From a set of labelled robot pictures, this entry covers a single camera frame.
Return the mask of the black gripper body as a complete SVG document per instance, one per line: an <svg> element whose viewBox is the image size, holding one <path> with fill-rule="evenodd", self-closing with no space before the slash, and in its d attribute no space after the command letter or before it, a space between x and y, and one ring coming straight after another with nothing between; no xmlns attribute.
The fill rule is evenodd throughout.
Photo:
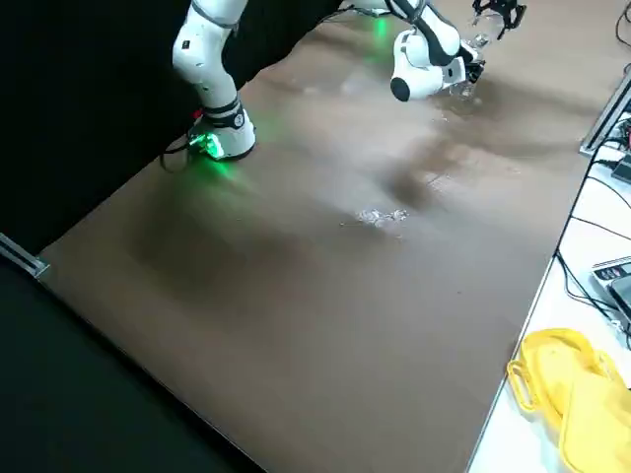
<svg viewBox="0 0 631 473"><path fill-rule="evenodd" d="M476 83L484 72L486 61L482 53L469 42L462 41L458 51L465 69L466 81Z"/></svg>

